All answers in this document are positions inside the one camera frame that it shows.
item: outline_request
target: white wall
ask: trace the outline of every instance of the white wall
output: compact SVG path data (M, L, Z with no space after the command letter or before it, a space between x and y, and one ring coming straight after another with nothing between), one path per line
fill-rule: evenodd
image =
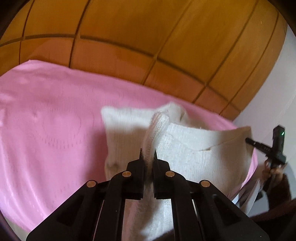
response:
M296 37L288 27L280 56L270 75L243 112L237 126L252 127L254 140L272 145L272 130L286 127L284 154L296 174Z

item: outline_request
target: dark sleeve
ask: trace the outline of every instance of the dark sleeve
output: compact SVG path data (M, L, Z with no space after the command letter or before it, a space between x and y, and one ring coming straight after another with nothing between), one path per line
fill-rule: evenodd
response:
M282 181L267 194L267 198L270 210L281 203L291 200L290 186L286 174L283 175Z

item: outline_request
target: pink bedsheet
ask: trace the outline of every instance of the pink bedsheet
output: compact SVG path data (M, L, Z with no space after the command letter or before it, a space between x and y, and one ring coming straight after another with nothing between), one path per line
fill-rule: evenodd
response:
M103 106L157 108L170 101L209 129L236 128L221 116L113 77L28 61L0 77L0 209L34 229L87 180L105 181ZM246 181L257 167L254 154Z

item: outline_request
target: black device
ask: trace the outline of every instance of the black device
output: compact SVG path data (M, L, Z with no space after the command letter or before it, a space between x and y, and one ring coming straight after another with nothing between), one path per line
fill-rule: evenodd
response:
M246 143L252 145L257 150L263 152L269 159L271 159L270 168L277 168L279 165L284 165L286 163L286 156L283 155L284 150L284 140L285 140L285 128L278 125L273 129L272 136L272 147L265 145L260 142L256 142L250 138L246 138ZM273 177L270 177L263 186L264 191L270 190L270 183Z
M142 155L110 181L90 180L38 225L27 241L121 241L126 199L144 193ZM154 197L171 199L175 241L268 241L268 235L207 180L171 171L155 153Z

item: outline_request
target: white cloth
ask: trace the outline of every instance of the white cloth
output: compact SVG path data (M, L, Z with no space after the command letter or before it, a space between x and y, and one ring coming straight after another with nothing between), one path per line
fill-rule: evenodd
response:
M127 163L139 157L140 148L149 176L155 149L159 159L168 161L171 170L187 180L207 179L230 199L245 180L253 148L245 143L250 127L230 131L200 129L203 123L192 120L186 111L170 103L157 110L104 107L108 157L106 178L124 171ZM156 200L151 180L145 183L144 198L127 200L123 241L154 240L173 229L170 200Z

